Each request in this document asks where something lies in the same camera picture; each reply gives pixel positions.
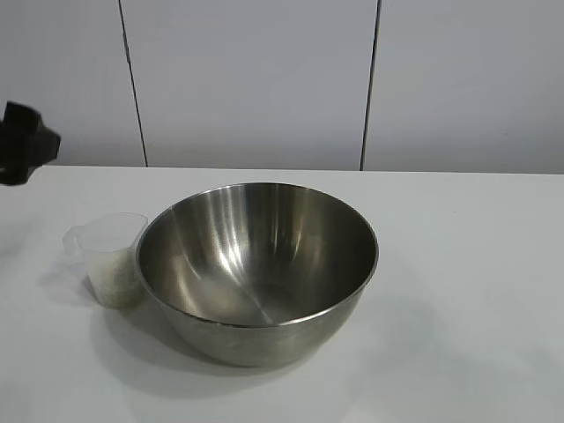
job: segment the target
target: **translucent cup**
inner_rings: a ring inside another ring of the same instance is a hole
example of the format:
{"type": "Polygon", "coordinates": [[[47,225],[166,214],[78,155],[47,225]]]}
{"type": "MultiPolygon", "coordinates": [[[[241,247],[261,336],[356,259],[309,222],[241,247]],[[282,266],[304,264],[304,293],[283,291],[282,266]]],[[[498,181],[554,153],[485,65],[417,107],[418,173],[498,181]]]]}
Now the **translucent cup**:
{"type": "Polygon", "coordinates": [[[68,255],[82,253],[92,288],[103,307],[127,308],[143,296],[134,260],[139,235],[146,227],[145,216],[115,213],[74,226],[64,236],[68,255]]]}

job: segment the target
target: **black object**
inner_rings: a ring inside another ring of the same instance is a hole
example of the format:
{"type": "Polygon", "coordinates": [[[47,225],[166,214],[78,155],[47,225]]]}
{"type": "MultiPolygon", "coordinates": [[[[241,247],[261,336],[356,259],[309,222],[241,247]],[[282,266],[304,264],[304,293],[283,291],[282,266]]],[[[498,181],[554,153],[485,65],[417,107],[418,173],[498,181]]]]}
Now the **black object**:
{"type": "Polygon", "coordinates": [[[37,167],[56,158],[60,144],[38,112],[8,101],[0,121],[0,184],[26,183],[37,167]]]}

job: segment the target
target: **white wall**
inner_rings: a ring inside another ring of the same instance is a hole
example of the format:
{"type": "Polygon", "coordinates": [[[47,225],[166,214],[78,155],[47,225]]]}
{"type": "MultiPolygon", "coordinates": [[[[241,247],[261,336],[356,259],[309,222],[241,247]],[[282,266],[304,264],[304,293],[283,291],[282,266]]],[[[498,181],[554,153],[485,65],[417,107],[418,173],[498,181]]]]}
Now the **white wall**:
{"type": "Polygon", "coordinates": [[[564,173],[564,3],[382,0],[366,169],[564,173]]]}
{"type": "Polygon", "coordinates": [[[117,2],[0,2],[0,108],[36,108],[59,163],[139,165],[143,154],[117,2]]]}
{"type": "Polygon", "coordinates": [[[124,0],[151,166],[358,169],[376,0],[124,0]]]}

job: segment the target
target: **metal mixing bowl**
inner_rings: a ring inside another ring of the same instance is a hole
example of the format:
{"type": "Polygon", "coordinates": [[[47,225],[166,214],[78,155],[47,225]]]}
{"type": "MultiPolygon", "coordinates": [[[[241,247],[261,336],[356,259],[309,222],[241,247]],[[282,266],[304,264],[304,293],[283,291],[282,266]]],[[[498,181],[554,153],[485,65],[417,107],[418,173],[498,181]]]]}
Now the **metal mixing bowl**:
{"type": "Polygon", "coordinates": [[[370,225],[314,189],[243,183],[186,198],[143,233],[147,290],[197,350],[277,366],[329,339],[376,267],[370,225]]]}

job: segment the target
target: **bowl rim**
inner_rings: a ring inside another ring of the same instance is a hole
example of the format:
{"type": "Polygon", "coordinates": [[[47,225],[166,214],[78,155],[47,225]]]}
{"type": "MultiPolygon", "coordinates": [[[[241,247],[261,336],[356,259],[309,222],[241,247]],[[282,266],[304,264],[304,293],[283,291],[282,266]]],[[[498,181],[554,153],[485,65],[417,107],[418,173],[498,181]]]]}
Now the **bowl rim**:
{"type": "Polygon", "coordinates": [[[196,194],[193,194],[191,196],[188,196],[186,198],[183,198],[182,200],[177,201],[176,203],[170,205],[169,207],[167,207],[164,211],[162,211],[161,213],[159,213],[159,215],[154,218],[151,223],[149,225],[147,225],[145,227],[145,230],[142,232],[141,236],[139,236],[138,241],[137,241],[137,245],[136,245],[136,250],[135,250],[135,260],[134,260],[134,267],[135,267],[135,272],[137,273],[137,275],[139,276],[139,279],[141,280],[141,283],[143,285],[143,287],[149,292],[149,294],[160,304],[167,306],[168,308],[171,308],[173,311],[180,313],[182,315],[185,315],[187,317],[190,317],[192,319],[196,319],[199,322],[202,323],[210,323],[210,324],[214,324],[214,325],[218,325],[218,326],[224,326],[224,327],[230,327],[230,328],[237,328],[237,329],[249,329],[249,330],[253,330],[253,329],[268,329],[268,328],[277,328],[280,326],[287,326],[287,325],[291,325],[291,324],[296,324],[296,323],[302,323],[302,322],[307,322],[309,320],[313,320],[316,319],[317,317],[320,317],[322,315],[326,315],[329,312],[331,312],[332,310],[341,307],[342,305],[344,305],[345,303],[347,303],[349,300],[351,300],[352,298],[356,297],[358,294],[360,294],[364,288],[368,285],[368,283],[370,282],[370,280],[372,280],[372,277],[374,276],[376,267],[378,265],[378,259],[380,256],[380,247],[378,244],[378,239],[376,237],[375,231],[372,228],[372,225],[370,225],[370,222],[368,222],[368,220],[360,213],[358,212],[354,207],[352,207],[351,205],[349,205],[347,202],[332,196],[331,194],[327,194],[326,192],[320,191],[319,189],[313,189],[310,187],[304,187],[302,185],[296,185],[293,183],[285,183],[285,182],[237,182],[237,183],[233,183],[233,184],[229,184],[229,185],[222,185],[220,187],[216,187],[216,188],[212,188],[212,189],[207,189],[205,191],[200,191],[197,192],[196,194]],[[321,194],[322,196],[326,196],[326,197],[330,197],[336,201],[338,201],[339,203],[343,204],[345,207],[347,207],[349,210],[351,210],[354,214],[356,214],[360,220],[362,222],[364,222],[364,224],[367,226],[368,231],[370,232],[370,234],[372,235],[372,240],[374,241],[374,245],[375,245],[375,255],[374,255],[374,260],[372,263],[372,268],[370,269],[370,272],[368,273],[368,275],[366,276],[366,278],[364,279],[364,281],[351,293],[349,293],[346,297],[344,297],[342,300],[336,302],[335,304],[331,305],[330,307],[324,308],[323,310],[320,310],[316,313],[313,313],[311,315],[305,315],[303,317],[298,317],[296,319],[292,319],[292,320],[286,320],[284,322],[277,322],[277,323],[266,323],[266,324],[239,324],[239,323],[227,323],[227,322],[220,322],[217,320],[212,320],[212,319],[207,319],[205,317],[201,317],[199,315],[193,315],[187,311],[184,311],[172,304],[170,304],[169,302],[161,299],[157,293],[154,291],[154,289],[152,289],[152,287],[149,285],[149,283],[145,280],[145,275],[143,274],[143,272],[141,271],[141,265],[139,262],[139,255],[140,255],[140,251],[141,248],[140,246],[143,243],[143,240],[145,239],[146,235],[149,234],[149,232],[151,231],[152,227],[156,224],[156,222],[158,220],[160,220],[160,218],[162,216],[164,216],[165,214],[167,214],[168,212],[172,211],[177,205],[187,202],[191,199],[194,199],[196,197],[205,195],[205,194],[209,194],[213,191],[219,191],[219,190],[223,190],[223,189],[231,189],[231,188],[235,188],[235,187],[240,187],[240,186],[249,186],[249,185],[283,185],[283,186],[287,186],[287,187],[292,187],[292,188],[298,188],[298,189],[304,189],[304,190],[308,190],[308,191],[313,191],[316,194],[321,194]]]}

